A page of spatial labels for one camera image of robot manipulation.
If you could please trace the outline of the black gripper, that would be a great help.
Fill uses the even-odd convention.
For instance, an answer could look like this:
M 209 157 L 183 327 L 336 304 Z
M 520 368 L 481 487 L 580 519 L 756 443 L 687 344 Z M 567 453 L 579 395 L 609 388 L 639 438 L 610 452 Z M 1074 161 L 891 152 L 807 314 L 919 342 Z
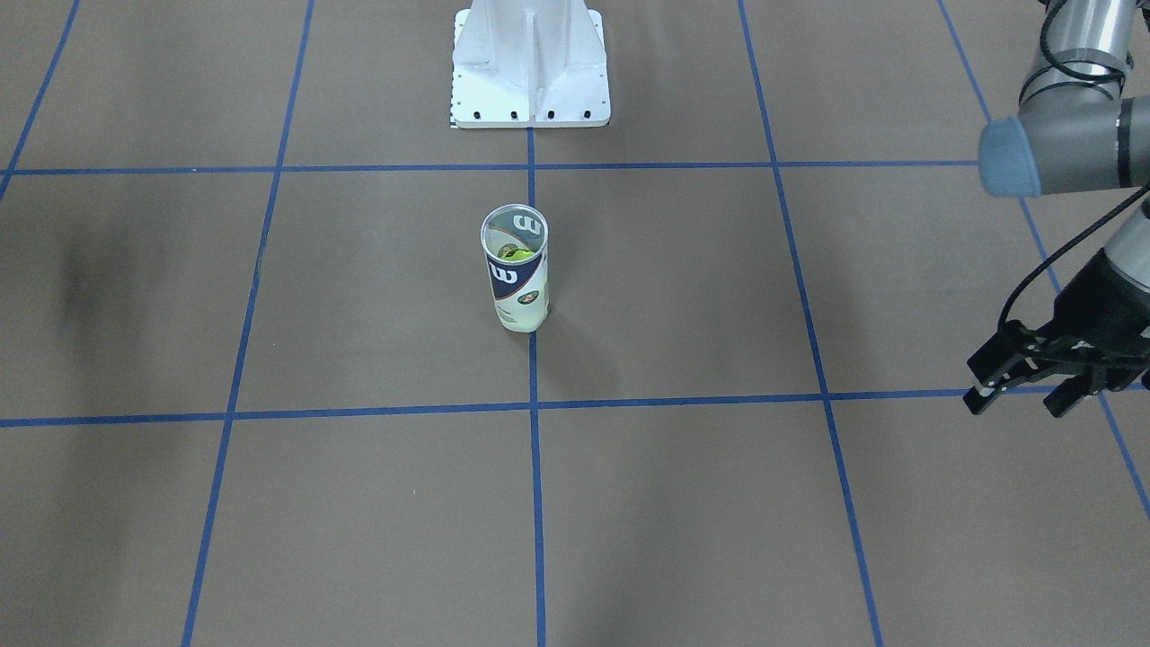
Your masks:
M 1056 296 L 1043 328 L 1009 321 L 967 359 L 974 382 L 963 402 L 979 415 L 1010 390 L 1061 376 L 1042 402 L 1063 418 L 1104 390 L 1147 386 L 1147 288 L 1097 251 Z

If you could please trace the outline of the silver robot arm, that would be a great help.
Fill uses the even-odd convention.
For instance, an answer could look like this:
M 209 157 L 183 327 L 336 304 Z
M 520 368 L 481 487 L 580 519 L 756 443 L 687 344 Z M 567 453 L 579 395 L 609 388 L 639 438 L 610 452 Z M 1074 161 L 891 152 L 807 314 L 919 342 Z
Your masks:
M 967 410 L 986 413 L 1000 394 L 1044 378 L 1060 382 L 1043 403 L 1060 418 L 1101 392 L 1147 384 L 1149 326 L 1149 106 L 1126 95 L 1129 52 L 1147 1 L 1046 1 L 1038 51 L 1017 113 L 991 121 L 977 143 L 990 197 L 1070 195 L 1129 188 L 1105 216 L 1048 255 L 1010 292 L 994 336 L 967 359 Z M 1052 315 L 1028 328 L 1012 316 L 1023 290 L 1055 261 L 1118 216 L 1127 219 L 1055 296 Z

